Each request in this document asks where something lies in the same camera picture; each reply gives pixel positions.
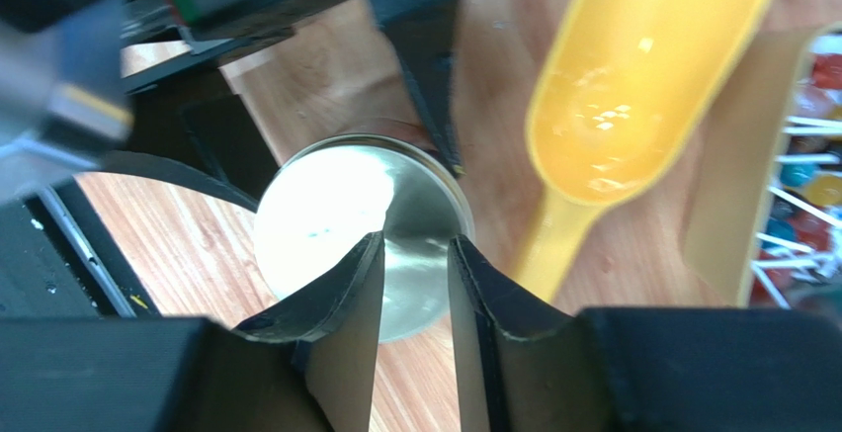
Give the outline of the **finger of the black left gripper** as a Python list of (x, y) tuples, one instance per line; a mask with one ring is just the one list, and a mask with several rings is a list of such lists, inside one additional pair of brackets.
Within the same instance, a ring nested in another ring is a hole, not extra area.
[(451, 116), (454, 45), (460, 0), (369, 0), (393, 47), (416, 113), (444, 165), (463, 174)]

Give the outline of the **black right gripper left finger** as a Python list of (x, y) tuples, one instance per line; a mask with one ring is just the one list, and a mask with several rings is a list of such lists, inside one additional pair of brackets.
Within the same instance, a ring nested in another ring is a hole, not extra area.
[(384, 240), (227, 329), (205, 317), (5, 319), (5, 431), (365, 431)]

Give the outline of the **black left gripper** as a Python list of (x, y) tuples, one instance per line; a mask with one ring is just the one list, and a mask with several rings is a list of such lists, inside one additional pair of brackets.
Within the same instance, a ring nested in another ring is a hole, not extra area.
[[(1, 0), (1, 87), (43, 90), (59, 74), (60, 44), (49, 31), (106, 0)], [(224, 61), (289, 39), (299, 21), (347, 0), (123, 0), (123, 22), (106, 30), (126, 45), (181, 38), (224, 41)], [(160, 181), (252, 213), (280, 165), (226, 82), (157, 82), (130, 93), (135, 122), (106, 173)]]

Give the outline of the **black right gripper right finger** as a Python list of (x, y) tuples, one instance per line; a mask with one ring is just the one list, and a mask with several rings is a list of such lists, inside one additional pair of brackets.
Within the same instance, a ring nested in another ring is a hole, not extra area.
[(841, 332), (778, 309), (569, 315), (464, 237), (448, 277), (465, 431), (837, 431)]

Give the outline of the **white jar lid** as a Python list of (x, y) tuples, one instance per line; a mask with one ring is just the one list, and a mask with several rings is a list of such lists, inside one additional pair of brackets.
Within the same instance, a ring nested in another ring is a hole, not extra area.
[(450, 309), (447, 252), (474, 236), (457, 178), (397, 138), (350, 133), (293, 156), (264, 192), (253, 248), (259, 271), (284, 300), (335, 267), (370, 232), (384, 237), (382, 343), (418, 334)]

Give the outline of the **yellow plastic scoop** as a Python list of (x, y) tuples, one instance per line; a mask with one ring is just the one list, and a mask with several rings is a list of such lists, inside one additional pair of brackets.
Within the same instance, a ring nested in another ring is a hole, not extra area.
[(592, 225), (655, 184), (771, 0), (570, 0), (525, 119), (543, 186), (510, 271), (550, 302)]

